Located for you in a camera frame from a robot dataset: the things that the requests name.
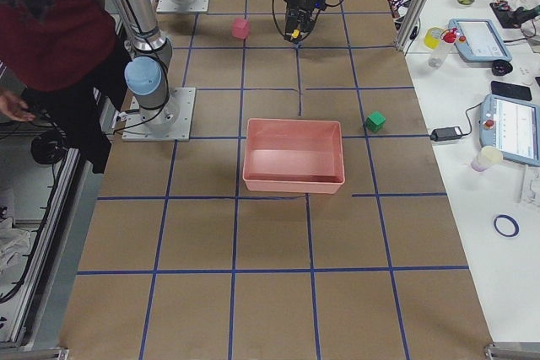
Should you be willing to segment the teach pendant near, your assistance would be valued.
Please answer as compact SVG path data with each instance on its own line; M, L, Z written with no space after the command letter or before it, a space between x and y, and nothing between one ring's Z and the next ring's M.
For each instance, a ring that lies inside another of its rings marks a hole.
M499 149L504 159L539 166L539 106L488 94L480 107L480 144Z

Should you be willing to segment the green foam cube near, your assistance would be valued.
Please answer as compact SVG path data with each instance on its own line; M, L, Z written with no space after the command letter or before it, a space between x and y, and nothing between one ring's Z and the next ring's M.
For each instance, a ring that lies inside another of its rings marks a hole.
M378 132L386 123L386 117L379 111L373 111L366 116L364 127L371 132Z

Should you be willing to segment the person in red shirt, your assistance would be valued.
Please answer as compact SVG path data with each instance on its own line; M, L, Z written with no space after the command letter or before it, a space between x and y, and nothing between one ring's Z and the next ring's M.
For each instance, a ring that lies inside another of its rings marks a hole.
M30 105L40 105L94 173L104 173L111 143L94 91L121 109L131 61L105 0L1 0L1 61L30 91L23 99L2 89L1 112L32 121Z

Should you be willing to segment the pink foam cube middle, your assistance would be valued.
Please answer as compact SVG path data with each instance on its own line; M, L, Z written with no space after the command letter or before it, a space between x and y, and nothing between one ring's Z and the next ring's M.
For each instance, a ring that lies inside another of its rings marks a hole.
M239 40L245 40L250 34L251 26L247 19L237 18L231 25L231 35Z

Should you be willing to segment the teach pendant far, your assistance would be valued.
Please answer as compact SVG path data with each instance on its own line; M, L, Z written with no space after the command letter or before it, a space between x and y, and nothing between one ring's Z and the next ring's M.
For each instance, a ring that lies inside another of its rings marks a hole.
M510 62L512 55L490 19L450 19L448 28L456 28L465 37L456 49L466 62Z

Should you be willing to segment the pink plastic bin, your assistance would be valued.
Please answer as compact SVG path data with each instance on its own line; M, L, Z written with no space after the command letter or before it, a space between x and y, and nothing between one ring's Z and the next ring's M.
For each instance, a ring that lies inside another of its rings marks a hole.
M242 178L250 191L336 193L345 183L341 124L251 118Z

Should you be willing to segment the teach pendant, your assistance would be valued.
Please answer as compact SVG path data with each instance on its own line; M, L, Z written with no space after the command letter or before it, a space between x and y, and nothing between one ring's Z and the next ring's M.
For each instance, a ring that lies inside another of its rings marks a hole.
M480 107L480 144L499 149L504 159L539 166L539 106L488 94Z
M456 49L466 62L510 62L512 55L490 19L450 19L448 28L456 28L465 37Z

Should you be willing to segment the red cap squeeze bottle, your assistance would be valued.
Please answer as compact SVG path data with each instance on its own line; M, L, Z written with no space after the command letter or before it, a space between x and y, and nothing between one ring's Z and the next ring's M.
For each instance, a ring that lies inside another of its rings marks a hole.
M460 33L458 28L444 30L438 42L437 47L431 52L428 64L432 68L439 68L443 65Z

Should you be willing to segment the black smartphone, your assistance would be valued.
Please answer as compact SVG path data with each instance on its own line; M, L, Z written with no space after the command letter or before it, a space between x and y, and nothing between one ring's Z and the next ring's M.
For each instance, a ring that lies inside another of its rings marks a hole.
M500 81L492 81L490 83L491 93L501 97L519 99L524 101L532 101L532 92L529 87L504 83Z

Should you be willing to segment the paper cup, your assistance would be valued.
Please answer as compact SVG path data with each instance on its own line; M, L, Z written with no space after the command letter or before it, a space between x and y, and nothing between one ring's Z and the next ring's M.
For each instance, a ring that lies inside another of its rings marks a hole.
M472 160L471 168L477 172L484 172L502 161L503 153L498 148L484 146Z

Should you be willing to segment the yellow tape roll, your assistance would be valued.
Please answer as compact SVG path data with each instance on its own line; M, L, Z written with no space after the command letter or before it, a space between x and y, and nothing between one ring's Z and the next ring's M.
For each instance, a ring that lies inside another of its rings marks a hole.
M434 50L440 43L441 36L445 30L441 27L431 27L427 29L424 36L424 45L431 50Z

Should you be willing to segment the black power adapter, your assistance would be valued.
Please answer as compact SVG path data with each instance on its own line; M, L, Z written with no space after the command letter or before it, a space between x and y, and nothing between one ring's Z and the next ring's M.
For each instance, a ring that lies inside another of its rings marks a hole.
M453 141L463 137L463 132L459 126L448 126L435 128L429 139L434 142Z

